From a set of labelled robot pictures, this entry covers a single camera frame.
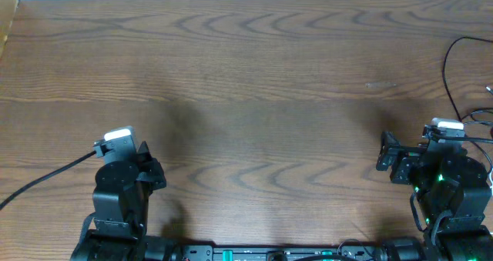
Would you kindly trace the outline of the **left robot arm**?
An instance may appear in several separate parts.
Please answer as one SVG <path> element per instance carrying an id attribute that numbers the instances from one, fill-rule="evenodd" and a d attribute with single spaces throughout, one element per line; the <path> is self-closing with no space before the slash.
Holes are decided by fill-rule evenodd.
<path id="1" fill-rule="evenodd" d="M 168 260 L 173 244 L 147 235 L 149 197 L 166 187 L 163 168 L 146 142 L 100 140 L 104 159 L 92 194 L 95 212 L 82 224 L 71 260 Z"/>

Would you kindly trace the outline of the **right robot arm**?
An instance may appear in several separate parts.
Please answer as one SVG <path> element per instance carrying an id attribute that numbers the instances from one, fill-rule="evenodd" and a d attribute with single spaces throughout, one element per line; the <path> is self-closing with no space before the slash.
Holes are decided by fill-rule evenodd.
<path id="1" fill-rule="evenodd" d="M 423 240 L 392 239 L 375 250 L 377 260 L 490 260 L 492 235 L 483 225 L 491 198 L 485 167 L 467 155 L 464 137 L 443 130 L 424 133 L 425 146 L 403 146 L 381 135 L 376 169 L 391 170 L 394 184 L 411 185 L 410 206 Z"/>

